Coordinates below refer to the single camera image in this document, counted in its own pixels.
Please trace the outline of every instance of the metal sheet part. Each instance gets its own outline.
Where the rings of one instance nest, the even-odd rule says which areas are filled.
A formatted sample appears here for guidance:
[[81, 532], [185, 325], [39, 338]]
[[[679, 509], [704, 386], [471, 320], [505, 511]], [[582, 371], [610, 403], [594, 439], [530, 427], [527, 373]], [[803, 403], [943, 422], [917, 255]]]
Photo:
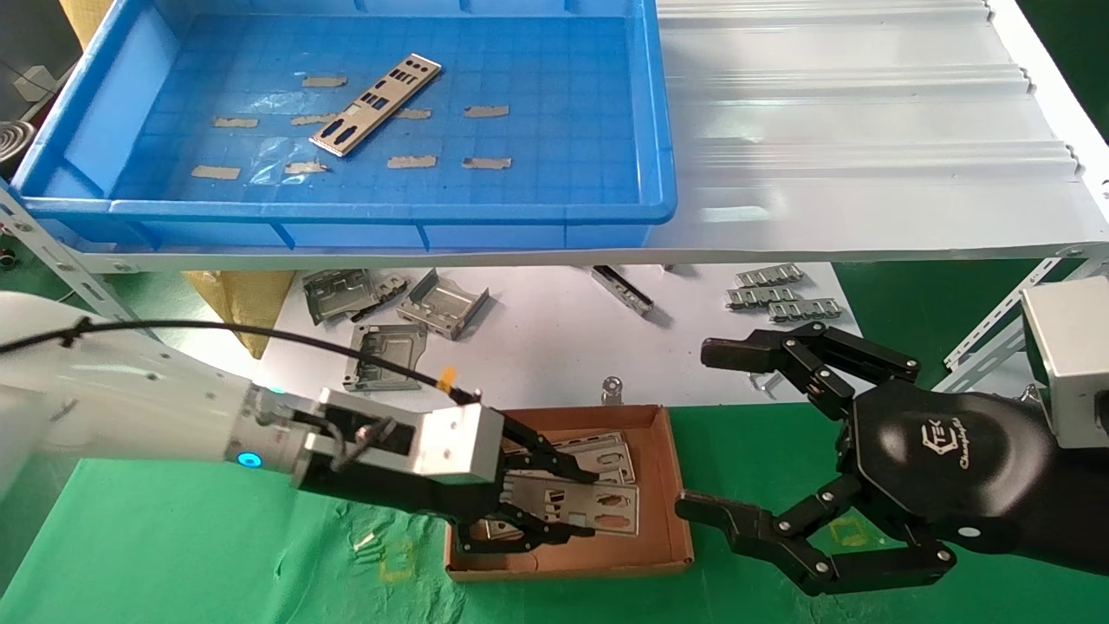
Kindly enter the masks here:
[[476, 119], [505, 116], [508, 114], [508, 106], [466, 106], [462, 114]]
[[770, 320], [774, 324], [838, 319], [841, 315], [843, 315], [843, 307], [834, 298], [805, 298], [790, 303], [770, 304]]
[[[350, 349], [410, 370], [416, 369], [426, 347], [427, 333], [418, 326], [357, 326], [350, 339]], [[418, 390], [419, 382], [349, 358], [343, 388], [347, 392]]]
[[639, 534], [639, 487], [506, 477], [508, 502], [547, 522], [588, 526], [598, 533]]
[[241, 119], [236, 116], [217, 116], [212, 120], [215, 127], [257, 127], [258, 120]]
[[235, 180], [238, 177], [237, 166], [210, 166], [197, 164], [193, 167], [193, 177], [212, 177], [213, 180]]
[[462, 158], [466, 168], [508, 168], [512, 166], [510, 157], [466, 157]]
[[430, 109], [400, 109], [396, 114], [397, 119], [431, 119]]
[[488, 298], [489, 288], [481, 294], [468, 293], [431, 268], [400, 301], [397, 315], [448, 340], [457, 340]]
[[324, 114], [302, 114], [301, 116], [294, 116], [289, 123], [293, 125], [307, 125], [309, 123], [327, 123], [328, 121], [335, 119], [338, 113], [328, 112]]
[[380, 282], [365, 268], [321, 270], [304, 278], [308, 315], [315, 325], [339, 315], [359, 315], [397, 296], [408, 279], [389, 275]]
[[763, 286], [724, 290], [724, 307], [729, 309], [751, 309], [766, 307], [771, 303], [798, 300], [801, 296], [787, 286]]
[[589, 272], [598, 283], [604, 286], [604, 289], [612, 293], [620, 299], [620, 303], [627, 305], [640, 317], [645, 317], [654, 308], [654, 301], [651, 300], [651, 297], [633, 286], [623, 275], [617, 273], [615, 268], [607, 264], [598, 264]]
[[741, 288], [779, 286], [791, 282], [800, 282], [804, 276], [805, 274], [801, 268], [790, 262], [788, 264], [775, 264], [774, 266], [765, 266], [739, 273], [735, 275], [735, 284]]
[[438, 162], [434, 155], [423, 155], [423, 156], [389, 156], [388, 167], [389, 168], [426, 168], [428, 166], [435, 166]]
[[347, 155], [430, 82], [440, 69], [434, 61], [418, 54], [408, 54], [408, 58], [397, 63], [397, 67], [350, 102], [334, 121], [321, 127], [309, 140], [337, 156]]
[[285, 173], [291, 175], [298, 175], [302, 173], [323, 173], [325, 171], [330, 171], [330, 168], [318, 160], [289, 162], [285, 164]]
[[306, 75], [301, 82], [303, 86], [334, 88], [346, 84], [345, 75]]

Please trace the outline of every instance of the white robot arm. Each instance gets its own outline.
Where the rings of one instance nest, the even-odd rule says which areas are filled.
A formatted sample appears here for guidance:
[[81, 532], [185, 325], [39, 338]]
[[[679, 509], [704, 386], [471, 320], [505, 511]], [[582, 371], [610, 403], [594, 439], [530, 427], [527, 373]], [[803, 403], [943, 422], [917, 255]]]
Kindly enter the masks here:
[[[442, 516], [467, 529], [456, 532], [456, 546], [468, 553], [521, 552], [593, 534], [501, 501], [507, 470], [540, 469], [580, 482], [598, 475], [458, 389], [447, 391], [464, 405], [428, 413], [329, 389], [302, 410], [294, 407], [306, 403], [299, 398], [197, 362], [138, 331], [98, 330], [102, 319], [63, 303], [0, 291], [0, 309], [8, 320], [0, 328], [0, 497], [30, 454], [43, 449], [283, 472], [299, 490]], [[49, 340], [40, 336], [50, 334]], [[530, 454], [507, 458], [502, 438]], [[468, 528], [485, 518], [511, 521], [523, 536], [471, 541]]]

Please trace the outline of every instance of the cardboard box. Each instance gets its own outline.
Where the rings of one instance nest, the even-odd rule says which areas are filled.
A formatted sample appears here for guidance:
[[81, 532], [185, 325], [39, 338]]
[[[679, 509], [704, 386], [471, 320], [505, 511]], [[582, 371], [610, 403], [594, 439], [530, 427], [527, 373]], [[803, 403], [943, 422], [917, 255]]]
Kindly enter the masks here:
[[622, 431], [639, 485], [639, 535], [598, 534], [571, 538], [562, 545], [542, 545], [530, 553], [467, 555], [455, 552], [454, 528], [447, 525], [444, 561], [454, 581], [676, 574], [693, 563], [689, 523], [674, 515], [682, 475], [665, 408], [621, 406], [506, 413], [554, 442]]

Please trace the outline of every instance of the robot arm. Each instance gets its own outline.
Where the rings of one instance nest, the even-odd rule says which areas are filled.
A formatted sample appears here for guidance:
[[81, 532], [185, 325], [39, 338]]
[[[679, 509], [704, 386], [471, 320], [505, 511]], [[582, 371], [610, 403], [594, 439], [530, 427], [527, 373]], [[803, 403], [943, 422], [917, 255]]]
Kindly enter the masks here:
[[[325, 389], [312, 407], [197, 362], [135, 331], [89, 333], [20, 349], [17, 341], [88, 324], [80, 309], [0, 291], [0, 495], [31, 452], [85, 458], [230, 461], [283, 472], [294, 488], [445, 518], [460, 550], [522, 552], [593, 531], [500, 501], [518, 462], [579, 482], [577, 460], [499, 411], [468, 403], [413, 413]], [[530, 451], [507, 458], [501, 440]], [[492, 518], [513, 541], [474, 541]]]
[[[688, 491], [675, 503], [679, 516], [719, 528], [733, 552], [774, 564], [805, 593], [935, 583], [956, 563], [940, 540], [1109, 574], [1109, 452], [1061, 449], [1041, 403], [918, 389], [915, 361], [821, 324], [709, 339], [701, 360], [780, 371], [843, 422], [841, 475], [780, 515]], [[832, 368], [875, 387], [855, 397]], [[810, 545], [852, 508], [905, 546], [830, 556]]]

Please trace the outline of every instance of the logo on robotic hand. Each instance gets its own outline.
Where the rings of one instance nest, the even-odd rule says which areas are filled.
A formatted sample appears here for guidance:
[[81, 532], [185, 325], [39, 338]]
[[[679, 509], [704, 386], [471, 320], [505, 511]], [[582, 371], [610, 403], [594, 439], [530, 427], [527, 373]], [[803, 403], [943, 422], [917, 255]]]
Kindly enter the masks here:
[[944, 427], [943, 421], [929, 420], [928, 424], [920, 426], [920, 442], [935, 451], [937, 456], [944, 456], [962, 448], [959, 468], [963, 470], [970, 468], [970, 441], [967, 440], [966, 428], [958, 419], [952, 419], [952, 427]]

